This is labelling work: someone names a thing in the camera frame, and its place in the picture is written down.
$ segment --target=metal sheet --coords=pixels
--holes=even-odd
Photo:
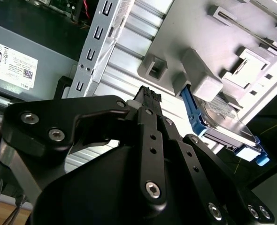
[[[158,32],[158,28],[146,23],[143,20],[140,20],[137,16],[135,15],[130,15],[128,17],[126,27],[131,30],[139,30],[141,33],[145,33],[146,35],[149,35],[151,37],[155,37],[155,35]]]
[[[149,39],[142,37],[127,28],[123,29],[121,37],[118,40],[118,44],[140,55],[146,55],[151,43],[152,41]]]
[[[160,27],[162,24],[163,19],[159,18],[158,16],[146,11],[145,9],[141,8],[138,5],[134,5],[130,12],[131,15],[136,15],[137,17],[141,18],[145,22],[152,24],[155,27]]]
[[[133,4],[134,0],[99,0],[68,98],[93,95],[98,85],[93,77],[103,75]]]

